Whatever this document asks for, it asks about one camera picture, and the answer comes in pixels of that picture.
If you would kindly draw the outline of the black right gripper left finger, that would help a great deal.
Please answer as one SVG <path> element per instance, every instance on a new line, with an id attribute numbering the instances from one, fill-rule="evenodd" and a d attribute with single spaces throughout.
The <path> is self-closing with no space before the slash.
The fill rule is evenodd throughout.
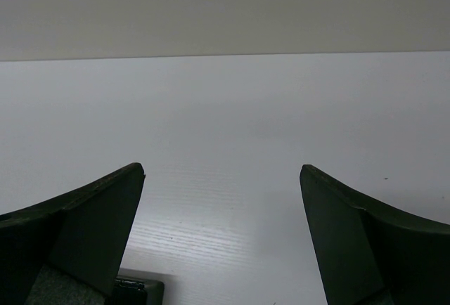
<path id="1" fill-rule="evenodd" d="M 104 304 L 112 294 L 145 174 L 128 164 L 1 215 L 2 304 Z"/>

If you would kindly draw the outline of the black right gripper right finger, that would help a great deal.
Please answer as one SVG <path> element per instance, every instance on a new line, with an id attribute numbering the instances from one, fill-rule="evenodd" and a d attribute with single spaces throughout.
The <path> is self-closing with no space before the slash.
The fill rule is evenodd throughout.
<path id="1" fill-rule="evenodd" d="M 328 304 L 448 304 L 449 225 L 305 164 L 300 188 Z"/>

